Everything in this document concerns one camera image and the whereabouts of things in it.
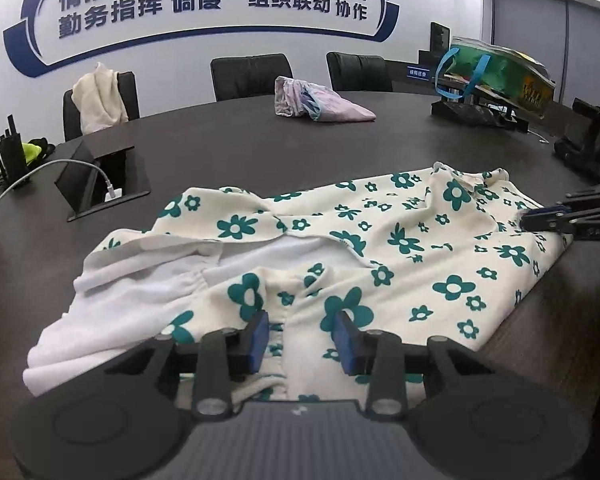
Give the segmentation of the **black walkie talkie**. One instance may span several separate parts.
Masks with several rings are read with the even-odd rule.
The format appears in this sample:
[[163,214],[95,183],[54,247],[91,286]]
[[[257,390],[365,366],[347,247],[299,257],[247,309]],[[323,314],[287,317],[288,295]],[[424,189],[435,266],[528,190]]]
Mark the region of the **black walkie talkie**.
[[27,174],[26,155],[12,115],[7,116],[7,128],[0,140],[0,165],[8,184],[13,184]]

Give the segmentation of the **cream garment on chair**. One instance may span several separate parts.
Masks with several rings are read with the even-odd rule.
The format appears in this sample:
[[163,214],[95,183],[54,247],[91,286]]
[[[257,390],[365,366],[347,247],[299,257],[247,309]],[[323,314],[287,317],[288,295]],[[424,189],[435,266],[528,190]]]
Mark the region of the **cream garment on chair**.
[[72,87],[72,102],[80,114],[82,134],[91,134],[129,121],[118,86],[119,73],[98,62]]

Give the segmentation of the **black tray under bag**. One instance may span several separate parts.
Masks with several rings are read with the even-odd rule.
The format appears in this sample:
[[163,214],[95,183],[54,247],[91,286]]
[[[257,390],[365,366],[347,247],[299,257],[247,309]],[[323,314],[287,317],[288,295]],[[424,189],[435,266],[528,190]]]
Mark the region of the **black tray under bag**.
[[431,116],[467,127],[529,132],[528,120],[518,116],[516,107],[509,102],[478,96],[475,99],[467,103],[443,98],[431,104]]

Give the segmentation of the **black device stand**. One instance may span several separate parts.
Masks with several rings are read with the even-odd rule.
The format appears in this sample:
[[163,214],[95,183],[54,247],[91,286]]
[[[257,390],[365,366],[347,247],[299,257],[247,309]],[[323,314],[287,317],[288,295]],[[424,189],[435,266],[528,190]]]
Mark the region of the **black device stand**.
[[600,183],[600,106],[575,98],[571,109],[587,119],[588,125],[576,136],[569,134],[573,128],[567,128],[554,143],[553,155],[577,174]]

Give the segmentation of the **black office chair right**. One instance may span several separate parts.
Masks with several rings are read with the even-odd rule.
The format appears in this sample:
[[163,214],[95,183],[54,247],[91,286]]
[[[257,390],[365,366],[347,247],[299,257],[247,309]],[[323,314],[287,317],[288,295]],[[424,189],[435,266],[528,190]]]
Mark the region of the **black office chair right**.
[[387,63],[376,55],[328,52],[332,88],[339,91],[393,92]]

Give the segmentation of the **cream green floral garment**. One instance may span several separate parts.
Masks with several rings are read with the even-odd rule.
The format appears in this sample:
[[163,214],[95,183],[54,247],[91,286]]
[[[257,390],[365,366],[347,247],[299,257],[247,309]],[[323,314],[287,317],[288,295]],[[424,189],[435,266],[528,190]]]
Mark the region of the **cream green floral garment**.
[[480,348],[569,245],[521,229],[535,201],[502,168],[443,164],[270,198],[189,188],[146,231],[106,235],[74,297],[30,350],[44,393],[158,335],[190,344],[266,312],[260,370],[235,402],[362,399],[342,371],[336,316],[408,344],[442,335]]

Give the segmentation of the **black chair with cream garment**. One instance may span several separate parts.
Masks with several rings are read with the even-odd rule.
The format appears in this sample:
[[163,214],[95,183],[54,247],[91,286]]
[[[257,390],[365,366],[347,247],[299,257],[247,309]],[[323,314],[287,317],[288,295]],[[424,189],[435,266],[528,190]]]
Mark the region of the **black chair with cream garment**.
[[[136,78],[133,72],[118,72],[118,86],[122,95],[122,100],[129,115],[129,122],[140,118],[140,104],[138,104]],[[62,128],[66,141],[70,141],[80,136],[81,133],[80,114],[73,104],[72,88],[67,90],[62,97]]]

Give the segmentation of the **pink folded clothes bundle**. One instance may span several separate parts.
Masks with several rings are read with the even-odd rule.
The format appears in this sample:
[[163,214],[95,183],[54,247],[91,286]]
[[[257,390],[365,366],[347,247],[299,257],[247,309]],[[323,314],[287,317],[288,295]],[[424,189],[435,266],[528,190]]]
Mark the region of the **pink folded clothes bundle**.
[[308,116],[314,122],[373,122],[376,115],[332,89],[302,79],[278,76],[274,112],[280,117]]

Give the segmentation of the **neon yellow cloth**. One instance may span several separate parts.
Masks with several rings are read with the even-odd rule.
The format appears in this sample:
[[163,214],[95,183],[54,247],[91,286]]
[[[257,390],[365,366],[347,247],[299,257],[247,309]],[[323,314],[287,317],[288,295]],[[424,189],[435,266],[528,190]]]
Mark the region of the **neon yellow cloth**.
[[31,139],[29,142],[23,142],[22,149],[24,159],[28,167],[38,164],[53,154],[56,146],[48,142],[46,138]]

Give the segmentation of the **black office chair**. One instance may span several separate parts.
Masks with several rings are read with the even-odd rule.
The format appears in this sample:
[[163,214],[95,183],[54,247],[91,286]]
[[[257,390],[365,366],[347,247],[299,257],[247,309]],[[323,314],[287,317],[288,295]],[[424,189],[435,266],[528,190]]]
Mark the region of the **black office chair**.
[[283,53],[214,58],[210,62],[210,70],[218,102],[272,96],[279,76],[294,76]]
[[328,52],[332,88],[339,91],[393,92],[387,63],[376,55]]

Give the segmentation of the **black office chair middle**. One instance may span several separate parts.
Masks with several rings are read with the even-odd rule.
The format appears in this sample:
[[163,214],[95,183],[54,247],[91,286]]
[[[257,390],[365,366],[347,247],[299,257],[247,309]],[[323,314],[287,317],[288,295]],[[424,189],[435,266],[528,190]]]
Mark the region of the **black office chair middle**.
[[218,102],[272,96],[279,76],[294,76],[283,53],[214,58],[210,62],[210,70]]

